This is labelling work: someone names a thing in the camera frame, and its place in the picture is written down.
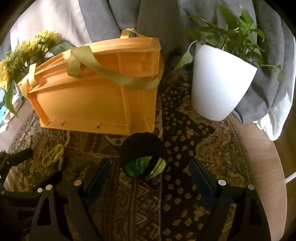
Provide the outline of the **sunflower bouquet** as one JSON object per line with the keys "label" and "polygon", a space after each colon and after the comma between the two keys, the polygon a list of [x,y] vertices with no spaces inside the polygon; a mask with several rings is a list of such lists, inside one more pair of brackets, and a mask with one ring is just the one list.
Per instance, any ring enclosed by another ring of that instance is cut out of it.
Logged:
{"label": "sunflower bouquet", "polygon": [[31,66],[43,63],[47,53],[56,56],[74,47],[72,43],[63,40],[58,32],[44,30],[18,43],[14,51],[8,51],[1,61],[1,89],[5,91],[3,101],[6,108],[18,115],[12,104],[14,88],[29,73]]}

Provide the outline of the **green potted plant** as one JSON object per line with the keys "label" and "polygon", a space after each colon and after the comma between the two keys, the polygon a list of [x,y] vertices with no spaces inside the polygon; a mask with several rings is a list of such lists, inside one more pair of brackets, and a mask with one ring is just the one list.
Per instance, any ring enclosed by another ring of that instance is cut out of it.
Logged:
{"label": "green potted plant", "polygon": [[175,70],[194,60],[191,47],[218,48],[262,70],[270,80],[283,82],[284,34],[280,16],[267,4],[255,4],[255,16],[239,5],[235,15],[222,1],[178,1],[183,37],[191,40]]}

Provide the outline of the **black and green soft ball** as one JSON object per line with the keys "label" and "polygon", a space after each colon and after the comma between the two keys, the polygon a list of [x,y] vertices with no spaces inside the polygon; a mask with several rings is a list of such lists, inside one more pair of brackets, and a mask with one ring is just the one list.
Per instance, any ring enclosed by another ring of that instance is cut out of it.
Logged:
{"label": "black and green soft ball", "polygon": [[121,145],[121,168],[132,178],[150,180],[158,176],[167,165],[166,159],[166,146],[153,133],[134,133]]}

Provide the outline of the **grey curtain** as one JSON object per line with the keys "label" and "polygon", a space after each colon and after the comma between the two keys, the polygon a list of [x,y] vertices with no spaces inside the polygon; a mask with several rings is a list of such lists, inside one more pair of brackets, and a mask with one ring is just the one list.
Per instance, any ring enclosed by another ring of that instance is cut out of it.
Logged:
{"label": "grey curtain", "polygon": [[[223,27],[218,1],[79,1],[86,29],[93,42],[119,37],[134,27],[159,38],[164,59],[189,45],[185,28],[194,26],[189,15],[199,15]],[[295,86],[295,38],[280,15],[265,1],[223,1],[234,15],[246,9],[264,32],[266,66],[258,69],[250,88],[234,109],[241,123],[270,120],[284,123],[292,107]]]}

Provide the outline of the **orange plastic storage crate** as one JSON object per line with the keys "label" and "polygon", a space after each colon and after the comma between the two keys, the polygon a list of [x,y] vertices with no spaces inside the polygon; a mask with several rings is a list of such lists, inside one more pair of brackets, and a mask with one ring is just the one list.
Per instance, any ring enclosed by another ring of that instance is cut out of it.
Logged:
{"label": "orange plastic storage crate", "polygon": [[130,34],[32,64],[19,82],[43,128],[128,136],[153,132],[164,72],[158,38]]}

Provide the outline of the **beige curtain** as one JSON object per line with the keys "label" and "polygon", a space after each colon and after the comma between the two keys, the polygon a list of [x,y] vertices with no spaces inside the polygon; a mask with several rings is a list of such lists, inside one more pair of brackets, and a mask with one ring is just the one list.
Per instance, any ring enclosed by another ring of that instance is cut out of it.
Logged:
{"label": "beige curtain", "polygon": [[11,49],[45,30],[58,32],[75,46],[91,42],[78,0],[43,0],[35,1],[12,26]]}

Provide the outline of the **patterned round rug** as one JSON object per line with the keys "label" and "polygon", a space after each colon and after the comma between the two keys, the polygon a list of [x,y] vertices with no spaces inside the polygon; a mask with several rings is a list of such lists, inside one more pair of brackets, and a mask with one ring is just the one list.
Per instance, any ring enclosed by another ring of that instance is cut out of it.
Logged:
{"label": "patterned round rug", "polygon": [[9,150],[32,148],[31,159],[11,168],[5,187],[29,192],[58,166],[43,168],[41,160],[57,144],[64,144],[62,185],[81,179],[103,159],[111,162],[109,180],[92,218],[105,240],[198,240],[210,214],[189,173],[189,161],[199,159],[218,179],[244,187],[252,182],[246,154],[233,118],[210,121],[191,105],[188,75],[166,75],[159,85],[154,134],[166,146],[167,165],[149,181],[129,178],[120,166],[124,136],[67,132],[41,128],[31,113]]}

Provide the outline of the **white ribbed plant pot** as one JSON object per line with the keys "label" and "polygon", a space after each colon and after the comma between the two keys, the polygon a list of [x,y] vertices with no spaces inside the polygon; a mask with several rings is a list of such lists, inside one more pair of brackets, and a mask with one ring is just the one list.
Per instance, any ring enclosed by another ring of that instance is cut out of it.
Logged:
{"label": "white ribbed plant pot", "polygon": [[208,45],[197,44],[191,102],[201,116],[224,120],[239,104],[257,68],[244,60]]}

